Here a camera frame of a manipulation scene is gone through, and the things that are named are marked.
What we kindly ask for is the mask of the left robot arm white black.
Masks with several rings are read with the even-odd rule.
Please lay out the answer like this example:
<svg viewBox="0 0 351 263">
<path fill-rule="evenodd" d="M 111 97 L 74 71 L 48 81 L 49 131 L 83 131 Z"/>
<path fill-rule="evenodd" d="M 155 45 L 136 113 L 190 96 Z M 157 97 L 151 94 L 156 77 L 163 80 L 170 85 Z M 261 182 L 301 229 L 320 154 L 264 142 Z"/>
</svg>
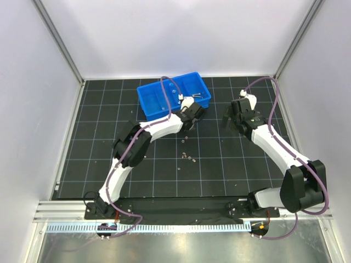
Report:
<svg viewBox="0 0 351 263">
<path fill-rule="evenodd" d="M 192 130 L 206 109 L 195 101 L 182 101 L 180 110 L 148 122 L 128 121 L 113 144 L 112 163 L 106 180 L 92 201 L 85 203 L 89 212 L 112 216 L 112 205 L 120 198 L 123 185 L 133 168 L 138 166 L 149 145 L 162 137 Z"/>
</svg>

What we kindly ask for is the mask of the blue plastic compartment bin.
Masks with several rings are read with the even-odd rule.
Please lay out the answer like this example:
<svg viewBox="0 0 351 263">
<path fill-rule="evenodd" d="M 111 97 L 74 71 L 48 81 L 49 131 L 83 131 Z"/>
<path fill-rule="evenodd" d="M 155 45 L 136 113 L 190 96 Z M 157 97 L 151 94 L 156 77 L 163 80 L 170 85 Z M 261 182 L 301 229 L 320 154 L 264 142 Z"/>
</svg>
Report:
<svg viewBox="0 0 351 263">
<path fill-rule="evenodd" d="M 171 110 L 177 111 L 180 109 L 178 104 L 179 94 L 192 96 L 192 94 L 197 93 L 201 93 L 203 98 L 194 98 L 195 102 L 203 108 L 208 108 L 212 97 L 198 72 L 174 77 L 173 82 L 164 79 L 162 82 L 153 82 L 137 88 L 141 109 L 147 121 L 154 121 L 168 114 L 169 108 L 164 97 L 165 94 L 169 100 Z"/>
</svg>

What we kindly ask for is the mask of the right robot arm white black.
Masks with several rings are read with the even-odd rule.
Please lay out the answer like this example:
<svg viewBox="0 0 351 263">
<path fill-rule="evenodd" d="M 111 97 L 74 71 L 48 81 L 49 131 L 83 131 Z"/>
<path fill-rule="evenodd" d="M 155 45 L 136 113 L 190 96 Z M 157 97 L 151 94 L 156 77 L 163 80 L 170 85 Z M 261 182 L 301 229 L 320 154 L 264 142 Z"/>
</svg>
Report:
<svg viewBox="0 0 351 263">
<path fill-rule="evenodd" d="M 326 189 L 326 168 L 320 160 L 312 161 L 296 151 L 274 127 L 255 110 L 255 101 L 240 97 L 227 106 L 222 126 L 229 126 L 261 148 L 277 165 L 284 178 L 276 188 L 253 191 L 249 199 L 256 209 L 277 207 L 291 213 L 303 211 L 323 204 L 322 211 L 329 206 Z"/>
</svg>

